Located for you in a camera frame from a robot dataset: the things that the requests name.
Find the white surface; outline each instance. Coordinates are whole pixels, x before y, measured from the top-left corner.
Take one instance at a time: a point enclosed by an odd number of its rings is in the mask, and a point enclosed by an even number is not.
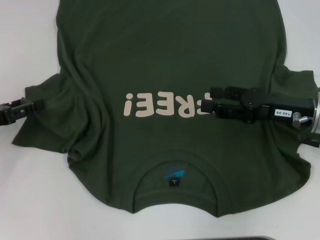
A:
[[[59,71],[55,15],[58,0],[0,0],[0,103]],[[286,65],[320,75],[320,2],[279,0],[286,27]],[[215,218],[185,205],[149,207],[137,214],[108,207],[80,184],[66,156],[11,144],[23,120],[0,127],[1,240],[173,240],[269,236],[320,239],[320,149],[302,145],[311,162],[298,192],[251,211]]]

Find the t-shirt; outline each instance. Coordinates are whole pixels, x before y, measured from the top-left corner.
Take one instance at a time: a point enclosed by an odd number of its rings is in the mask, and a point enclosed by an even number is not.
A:
[[[201,112],[211,87],[313,98],[284,66],[276,0],[60,0],[61,70],[25,89],[45,110],[13,143],[67,153],[86,189],[136,213],[177,203],[220,217],[300,189],[310,164],[290,124]]]

